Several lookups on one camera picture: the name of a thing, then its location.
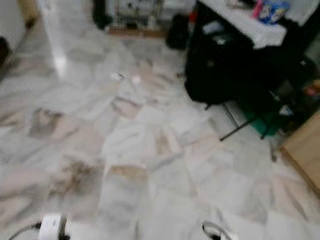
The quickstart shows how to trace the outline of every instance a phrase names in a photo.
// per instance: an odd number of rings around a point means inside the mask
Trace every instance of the white marble tile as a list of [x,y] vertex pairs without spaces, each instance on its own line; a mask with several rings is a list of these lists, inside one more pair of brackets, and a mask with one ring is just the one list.
[[118,121],[119,116],[109,105],[93,122],[93,127],[101,134],[101,136],[107,137],[115,129]]
[[258,223],[267,221],[268,208],[255,192],[255,182],[234,170],[204,161],[190,170],[198,194],[223,210]]
[[215,131],[208,123],[208,121],[203,121],[195,125],[189,131],[179,135],[178,139],[183,146],[186,146],[200,141],[201,139],[209,138],[211,135],[214,134]]
[[112,49],[123,49],[125,48],[124,43],[119,40],[118,37],[106,34],[103,31],[100,31],[96,28],[88,28],[84,32],[84,37],[89,39],[95,45],[98,45],[104,49],[105,52],[109,52]]
[[154,144],[158,157],[182,154],[182,148],[175,133],[168,126],[153,127],[150,131],[150,139]]
[[92,39],[77,39],[71,45],[71,50],[67,53],[67,56],[74,62],[93,65],[105,59],[105,48],[96,44]]
[[313,233],[302,219],[296,219],[275,213],[268,214],[265,239],[300,240],[313,239]]
[[52,77],[19,76],[8,77],[0,85],[0,96],[23,93],[23,92],[45,92],[57,86],[58,80]]
[[9,133],[0,138],[0,161],[5,164],[19,164],[43,145],[43,141],[27,137],[22,133]]
[[185,162],[179,154],[146,162],[150,179],[158,186],[183,194],[195,192]]
[[[37,56],[35,54],[24,56],[20,52],[17,52],[13,64],[14,68],[11,68],[8,73],[10,77],[24,76],[28,78],[35,77],[35,79],[38,77],[50,79],[55,75],[55,69],[49,57]],[[39,84],[40,86],[43,86],[43,84],[46,83],[48,82],[44,81]]]
[[79,109],[74,115],[87,121],[94,121],[106,111],[113,99],[113,96],[103,96]]
[[244,240],[265,240],[266,228],[264,225],[248,221],[239,217],[238,215],[229,213],[227,211],[212,210],[212,222],[221,225],[221,227],[237,235],[238,239]]
[[124,79],[121,83],[118,94],[120,98],[126,99],[138,105],[143,104],[143,99],[135,89],[135,86],[129,79]]
[[[108,236],[108,231],[104,227],[98,227],[92,223],[88,224],[88,223],[83,223],[83,222],[74,221],[70,219],[68,219],[66,222],[65,232],[72,239],[77,239],[77,240],[87,240],[87,239],[101,240],[101,239],[109,239],[110,237]],[[121,234],[121,236],[119,236],[116,239],[128,240],[129,235],[126,232],[124,232],[123,234]]]
[[101,94],[93,89],[82,90],[64,84],[45,93],[39,98],[36,105],[52,111],[71,114],[100,96]]
[[271,152],[268,147],[259,148],[246,141],[246,138],[230,139],[223,145],[235,156],[233,167],[236,172],[253,178],[265,178],[272,172]]
[[38,169],[1,167],[0,229],[33,223],[42,214],[50,176]]
[[3,126],[0,127],[0,138],[5,136],[6,134],[10,133],[10,131],[13,129],[12,126]]
[[91,66],[82,62],[66,60],[59,72],[59,80],[80,89],[85,89],[92,84],[94,75]]
[[63,140],[64,149],[89,156],[97,157],[100,155],[104,138],[90,123],[81,122],[75,126],[75,130],[67,131],[65,134],[66,138]]
[[58,169],[62,158],[62,146],[59,144],[48,144],[14,161],[15,164],[23,165],[26,168],[44,170],[53,173]]
[[113,73],[121,74],[121,60],[117,52],[108,53],[104,61],[95,66],[94,80],[99,83],[112,81],[111,75]]
[[142,240],[183,240],[186,239],[192,227],[188,223],[162,215],[153,215],[147,222],[145,230],[141,231]]
[[273,211],[320,224],[320,200],[306,183],[274,175],[272,190]]
[[233,169],[236,160],[237,157],[234,153],[223,148],[216,149],[210,157],[210,161],[213,164],[230,169]]
[[0,119],[2,126],[15,126],[24,121],[23,116],[27,108],[33,106],[37,95],[28,91],[0,97]]
[[169,124],[178,135],[190,131],[207,118],[208,116],[200,114],[196,108],[186,103],[178,104],[169,112]]
[[192,172],[195,167],[210,159],[220,147],[221,143],[215,134],[210,134],[186,145],[183,158],[188,170]]
[[92,221],[98,209],[104,161],[69,151],[59,163],[52,174],[45,210],[64,213],[72,220]]
[[103,180],[97,225],[112,237],[131,232],[149,208],[149,201],[145,169],[129,165],[112,166]]
[[320,224],[308,224],[313,240],[320,239]]
[[11,128],[13,131],[23,131],[26,126],[26,115],[25,109],[20,109],[17,111],[7,112],[2,115],[2,121],[0,126],[4,128]]
[[146,127],[132,123],[129,126],[116,128],[104,141],[102,154],[123,152],[141,143],[146,135]]
[[305,181],[293,166],[282,164],[279,161],[272,163],[272,173],[302,183]]
[[65,140],[76,133],[83,125],[86,125],[86,123],[82,119],[63,115],[57,122],[50,138],[56,142]]
[[192,225],[209,219],[211,210],[209,204],[195,195],[179,194],[160,187],[154,197],[151,212]]
[[130,100],[116,97],[112,102],[112,108],[120,116],[135,119],[142,106]]
[[137,122],[147,125],[162,125],[165,119],[162,111],[149,105],[145,105],[135,118]]

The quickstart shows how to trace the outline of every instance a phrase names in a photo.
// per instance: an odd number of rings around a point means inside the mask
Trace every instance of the black bag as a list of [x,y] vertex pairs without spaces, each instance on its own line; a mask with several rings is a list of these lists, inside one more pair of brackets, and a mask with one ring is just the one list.
[[93,0],[92,19],[96,27],[100,30],[105,29],[112,22],[112,17],[106,15],[106,1]]
[[4,63],[9,53],[10,48],[7,40],[4,37],[0,36],[0,66]]
[[166,36],[166,45],[171,49],[184,50],[187,47],[189,39],[188,30],[189,18],[186,15],[177,14],[173,17],[168,35]]
[[227,69],[214,66],[198,70],[196,74],[189,74],[184,83],[193,101],[218,105],[231,99],[226,82],[232,76]]

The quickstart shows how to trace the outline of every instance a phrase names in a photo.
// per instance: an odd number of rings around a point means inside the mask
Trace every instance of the table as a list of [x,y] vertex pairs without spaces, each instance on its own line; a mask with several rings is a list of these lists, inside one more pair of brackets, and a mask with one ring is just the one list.
[[225,0],[199,0],[223,19],[246,35],[254,43],[254,49],[267,46],[281,46],[287,30],[275,24],[266,25],[252,18],[252,9],[232,9],[226,5]]

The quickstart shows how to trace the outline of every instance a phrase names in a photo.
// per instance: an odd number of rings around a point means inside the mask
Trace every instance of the black cable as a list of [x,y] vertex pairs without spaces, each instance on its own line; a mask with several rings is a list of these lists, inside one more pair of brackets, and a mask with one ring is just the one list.
[[215,228],[216,230],[218,230],[219,232],[221,232],[221,234],[223,234],[228,240],[233,240],[230,235],[222,228],[220,227],[219,225],[213,223],[213,222],[210,222],[210,221],[204,221],[202,223],[202,230],[204,231],[204,233],[212,239],[213,235],[211,233],[209,233],[207,230],[206,230],[206,226],[207,227],[213,227]]
[[31,229],[40,229],[41,227],[41,222],[37,222],[33,225],[28,225],[28,226],[24,226],[22,227],[21,229],[19,229],[15,234],[13,234],[8,240],[12,240],[14,238],[16,238],[19,234],[25,232],[25,231],[28,231],[28,230],[31,230]]

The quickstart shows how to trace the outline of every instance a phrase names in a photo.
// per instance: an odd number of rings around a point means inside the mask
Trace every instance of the green object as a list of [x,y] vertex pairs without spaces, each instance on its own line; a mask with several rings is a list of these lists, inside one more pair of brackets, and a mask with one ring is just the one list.
[[[248,120],[252,119],[255,116],[253,112],[249,112],[249,111],[243,111],[243,112],[246,119]],[[283,125],[281,121],[281,117],[278,117],[277,115],[278,114],[274,112],[270,112],[264,115],[264,121],[267,123],[270,123],[271,121],[273,121],[274,118],[278,118],[277,121],[274,121],[274,123],[268,130],[268,132],[266,133],[266,136],[274,136],[277,133],[278,129],[281,128],[281,126]],[[257,120],[251,123],[252,127],[254,127],[255,130],[257,130],[260,135],[264,133],[267,127],[264,121],[262,121],[261,118],[258,118]]]

